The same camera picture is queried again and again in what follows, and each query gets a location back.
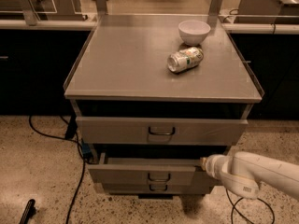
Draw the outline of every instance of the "table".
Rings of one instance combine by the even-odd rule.
[[[186,48],[185,20],[208,21],[204,60],[176,75],[167,57]],[[262,99],[218,20],[105,15],[65,82],[93,154],[94,183],[109,193],[206,194],[219,184],[198,159],[237,143]]]

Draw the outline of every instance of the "black cabinet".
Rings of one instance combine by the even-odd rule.
[[[63,85],[88,35],[0,30],[0,114],[71,114]]]
[[[264,89],[252,119],[299,119],[299,35],[231,34]]]

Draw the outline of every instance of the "drawer handle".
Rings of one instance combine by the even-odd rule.
[[[155,178],[151,178],[150,173],[148,173],[148,180],[151,181],[151,182],[166,183],[170,180],[170,178],[171,178],[171,175],[168,174],[167,179],[155,179]]]
[[[175,127],[172,127],[172,131],[171,132],[166,132],[166,133],[159,133],[159,132],[153,132],[151,130],[151,127],[149,127],[149,134],[152,134],[152,135],[174,135],[176,133],[176,128]]]
[[[8,61],[8,56],[0,56],[0,61]]]
[[[164,191],[167,191],[168,190],[168,186],[165,185],[165,188],[164,189],[153,189],[151,185],[149,185],[149,190],[151,191],[155,191],[155,192],[164,192]]]

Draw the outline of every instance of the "gray tabletop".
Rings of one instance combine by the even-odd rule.
[[[251,81],[221,25],[201,44],[204,60],[179,75],[167,57],[185,48],[178,24],[207,16],[106,15],[99,21],[65,96],[69,99],[115,99],[258,103]]]

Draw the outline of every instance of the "speckled floor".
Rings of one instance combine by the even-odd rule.
[[[33,117],[35,127],[64,136],[59,117]],[[246,150],[299,164],[299,121],[250,120],[230,154]],[[65,223],[82,170],[76,145],[35,133],[28,117],[0,117],[0,223],[19,223],[29,199],[36,214],[29,223]],[[174,196],[172,200],[138,199],[95,191],[85,171],[69,223],[230,223],[232,206],[223,187],[202,196]],[[299,223],[299,202],[262,184],[259,197],[275,212],[275,223]],[[254,223],[271,223],[267,207],[243,200],[239,210]],[[234,223],[246,223],[234,214]]]

